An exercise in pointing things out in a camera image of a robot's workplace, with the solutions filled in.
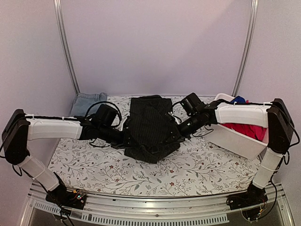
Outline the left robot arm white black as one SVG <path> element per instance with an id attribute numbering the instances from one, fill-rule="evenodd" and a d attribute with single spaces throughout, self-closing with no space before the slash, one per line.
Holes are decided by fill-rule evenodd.
<path id="1" fill-rule="evenodd" d="M 124 132 L 96 123 L 91 116 L 41 116 L 26 114 L 16 109 L 2 132 L 2 146 L 5 160 L 28 173 L 42 184 L 59 204 L 66 204 L 70 194 L 65 191 L 59 177 L 50 171 L 43 162 L 31 154 L 31 144 L 41 140 L 58 141 L 61 138 L 76 140 L 100 139 L 113 147 L 121 147 Z"/>

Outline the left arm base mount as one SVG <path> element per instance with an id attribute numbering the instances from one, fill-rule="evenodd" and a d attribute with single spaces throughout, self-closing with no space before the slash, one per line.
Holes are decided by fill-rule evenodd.
<path id="1" fill-rule="evenodd" d="M 62 180 L 53 191 L 47 191 L 45 200 L 56 204 L 57 206 L 65 206 L 74 209 L 83 210 L 86 203 L 86 192 L 80 189 L 72 191 L 67 190 Z"/>

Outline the black striped garment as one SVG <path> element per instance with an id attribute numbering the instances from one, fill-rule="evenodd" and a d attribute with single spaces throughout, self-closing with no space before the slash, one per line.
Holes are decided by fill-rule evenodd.
<path id="1" fill-rule="evenodd" d="M 156 164 L 181 146 L 182 136 L 170 116 L 172 100 L 159 95 L 133 97 L 124 130 L 124 155 Z"/>

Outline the light blue denim skirt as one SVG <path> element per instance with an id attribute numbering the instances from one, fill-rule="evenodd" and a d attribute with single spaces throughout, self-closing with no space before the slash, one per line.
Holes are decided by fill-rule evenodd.
<path id="1" fill-rule="evenodd" d="M 85 94 L 78 93 L 72 103 L 70 116 L 85 116 L 88 108 L 100 101 L 107 101 L 106 93 Z"/>

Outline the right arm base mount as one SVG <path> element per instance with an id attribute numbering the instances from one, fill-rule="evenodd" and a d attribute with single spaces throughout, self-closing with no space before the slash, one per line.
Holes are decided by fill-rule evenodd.
<path id="1" fill-rule="evenodd" d="M 226 204 L 231 210 L 249 208 L 242 211 L 242 216 L 248 221 L 256 221 L 263 213 L 266 201 L 268 200 L 265 189 L 259 189 L 252 183 L 248 186 L 246 192 L 231 194 L 227 197 Z"/>

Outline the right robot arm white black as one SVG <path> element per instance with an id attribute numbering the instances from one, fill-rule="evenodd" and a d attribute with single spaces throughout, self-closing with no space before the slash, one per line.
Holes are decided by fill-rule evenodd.
<path id="1" fill-rule="evenodd" d="M 244 159 L 254 160 L 265 155 L 250 181 L 250 190 L 243 195 L 247 205 L 261 198 L 261 191 L 277 172 L 283 157 L 291 147 L 293 121 L 282 99 L 270 102 L 241 102 L 241 97 L 219 93 L 205 104 L 195 94 L 178 101 L 188 119 L 180 131 L 188 136 L 202 127 L 210 130 L 205 140 Z"/>

